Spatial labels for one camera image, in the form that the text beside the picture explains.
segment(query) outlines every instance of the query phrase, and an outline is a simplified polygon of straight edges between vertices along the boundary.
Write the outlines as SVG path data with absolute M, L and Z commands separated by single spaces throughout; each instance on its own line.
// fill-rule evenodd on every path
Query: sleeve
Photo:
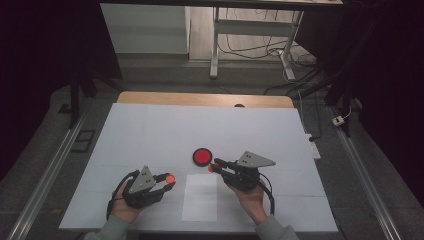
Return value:
M 292 226 L 281 226 L 273 215 L 270 215 L 263 223 L 259 224 L 255 231 L 261 240 L 299 240 Z
M 84 240 L 120 240 L 125 239 L 129 223 L 117 218 L 113 215 L 109 216 L 109 220 L 102 227 L 100 232 L 87 233 Z

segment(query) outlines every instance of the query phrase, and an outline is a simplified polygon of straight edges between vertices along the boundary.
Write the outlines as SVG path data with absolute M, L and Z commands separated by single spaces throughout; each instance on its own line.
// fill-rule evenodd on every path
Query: red button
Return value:
M 193 153 L 193 162 L 200 166 L 205 167 L 212 161 L 212 153 L 206 148 L 199 148 Z

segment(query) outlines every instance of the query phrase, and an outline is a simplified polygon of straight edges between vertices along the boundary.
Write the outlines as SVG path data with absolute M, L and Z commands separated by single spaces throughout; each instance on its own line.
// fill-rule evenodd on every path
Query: hand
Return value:
M 263 206 L 264 199 L 264 191 L 259 186 L 256 186 L 254 189 L 242 192 L 237 188 L 227 186 L 234 191 L 237 198 L 239 199 L 240 205 L 247 212 L 250 218 L 255 222 L 256 225 L 261 224 L 268 217 L 265 213 L 265 209 Z
M 111 214 L 114 215 L 115 217 L 118 217 L 124 220 L 127 223 L 133 223 L 137 219 L 138 215 L 143 211 L 144 208 L 136 209 L 127 205 L 127 203 L 122 197 L 122 193 L 126 185 L 127 185 L 127 182 L 122 184 L 121 188 L 119 188 L 118 192 L 116 193 L 115 199 L 117 200 L 113 202 L 113 208 L 112 208 Z

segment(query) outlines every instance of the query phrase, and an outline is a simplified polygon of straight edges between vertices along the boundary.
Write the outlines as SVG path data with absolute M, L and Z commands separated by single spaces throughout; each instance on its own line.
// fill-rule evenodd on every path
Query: white tabletop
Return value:
M 296 231 L 337 231 L 308 144 L 296 109 L 114 104 L 60 228 L 101 228 L 116 185 L 147 165 L 154 175 L 174 174 L 176 185 L 131 229 L 253 232 L 253 222 L 222 178 L 193 163 L 193 152 L 204 147 L 227 161 L 246 150 L 276 161 L 259 170 L 272 182 L 277 220 Z M 199 179 L 207 179 L 197 196 L 207 216 L 193 219 L 187 211 L 199 206 L 187 207 L 187 199 L 196 197 L 193 183 Z M 266 197 L 264 203 L 268 210 Z

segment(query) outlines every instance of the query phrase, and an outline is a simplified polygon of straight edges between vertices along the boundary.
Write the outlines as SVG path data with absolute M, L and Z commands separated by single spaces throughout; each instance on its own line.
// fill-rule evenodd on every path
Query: white square paper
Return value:
M 216 176 L 216 174 L 187 175 L 182 221 L 217 220 Z

